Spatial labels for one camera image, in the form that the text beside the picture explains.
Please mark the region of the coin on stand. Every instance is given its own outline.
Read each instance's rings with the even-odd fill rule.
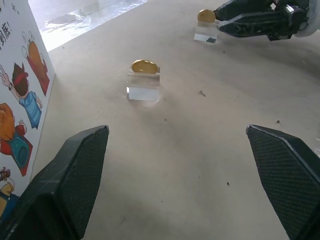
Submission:
[[[212,10],[204,9],[201,10],[198,14],[199,22],[206,22],[212,24],[216,20],[216,15]]]
[[[149,60],[137,60],[131,65],[131,69],[134,73],[141,74],[156,74],[158,72],[158,66]]]

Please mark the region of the cartoon character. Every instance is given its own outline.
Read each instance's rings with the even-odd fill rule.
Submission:
[[[16,63],[14,64],[12,83],[1,65],[0,70],[2,71],[0,77],[3,84],[9,88],[9,91],[12,92],[18,102],[24,107],[31,127],[38,129],[42,113],[40,110],[42,109],[42,102],[33,91],[29,92],[29,81],[27,80],[29,74],[25,72],[24,64],[22,63],[22,68]]]
[[[4,167],[0,172],[6,173],[6,177],[0,179],[5,182],[0,190],[0,220],[4,222],[17,205],[19,197],[12,193],[15,190],[15,182],[10,178],[10,170]]]
[[[15,127],[15,117],[11,108],[0,104],[0,153],[11,155],[20,169],[21,175],[27,174],[32,144],[24,137],[27,127],[24,121],[19,121]]]
[[[35,43],[35,37],[31,32],[29,32],[29,38],[27,38],[26,33],[22,33],[22,38],[27,44],[26,47],[22,47],[22,54],[27,59],[30,67],[32,68],[36,78],[38,79],[40,86],[42,88],[44,96],[47,95],[48,86],[50,79],[47,75],[48,68],[42,53],[39,53],[38,47]]]

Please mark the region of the concrete floor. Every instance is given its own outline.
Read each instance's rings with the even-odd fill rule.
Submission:
[[[193,41],[199,10],[222,3],[150,0],[50,52],[56,79],[33,175],[66,138],[110,127],[84,239],[288,239],[245,130],[278,129],[320,149],[320,36]],[[161,67],[158,103],[126,99],[137,59]]]

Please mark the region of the cartoon poster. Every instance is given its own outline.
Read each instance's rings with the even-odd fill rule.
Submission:
[[[55,72],[27,0],[0,0],[0,219],[30,182]]]

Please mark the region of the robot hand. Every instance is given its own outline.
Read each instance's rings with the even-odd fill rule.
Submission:
[[[320,28],[320,0],[230,0],[214,13],[219,30],[238,38],[266,35],[274,41]]]

